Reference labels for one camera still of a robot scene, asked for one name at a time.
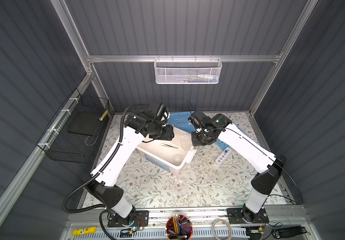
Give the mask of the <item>white test tube rack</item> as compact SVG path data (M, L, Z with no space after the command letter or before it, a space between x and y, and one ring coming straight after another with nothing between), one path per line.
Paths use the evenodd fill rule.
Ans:
M232 155L233 149L232 148L226 148L226 150L229 150L229 154L228 155L224 155L224 151L218 156L218 158L215 160L215 162L213 163L213 165L216 168L220 168L225 162L226 160Z

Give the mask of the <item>white plastic storage bin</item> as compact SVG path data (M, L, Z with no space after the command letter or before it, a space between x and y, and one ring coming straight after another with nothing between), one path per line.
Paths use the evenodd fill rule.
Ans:
M146 158L149 162L157 165L158 167L174 174L179 175L185 165L190 164L197 150L193 146L190 151L185 151L181 148L180 139L183 135L189 134L178 128L174 128L174 138L171 141L155 140L152 141L149 137L144 139L143 143L137 146L137 150L140 154ZM166 143L179 147L179 149L173 149L169 147L163 147L160 143ZM180 166L175 166L171 163L171 157L175 154L184 155L184 161Z

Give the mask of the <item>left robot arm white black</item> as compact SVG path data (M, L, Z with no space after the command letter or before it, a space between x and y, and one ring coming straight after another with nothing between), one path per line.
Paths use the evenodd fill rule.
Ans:
M87 191L97 198L111 213L131 223L135 218L135 207L123 196L124 191L116 185L117 178L127 160L144 138L171 141L173 126L166 123L165 114L154 116L146 111L131 113L121 120L119 138L102 162L91 172L97 177L87 184Z

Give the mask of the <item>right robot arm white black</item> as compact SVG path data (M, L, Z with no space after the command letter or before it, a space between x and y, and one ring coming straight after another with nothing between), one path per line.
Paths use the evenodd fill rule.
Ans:
M194 146L209 146L220 140L254 168L251 190L240 210L245 222L254 223L263 215L264 204L284 172L286 157L276 155L257 144L223 114L216 114L211 118L202 111L195 111L190 114L188 121L194 127L191 133Z

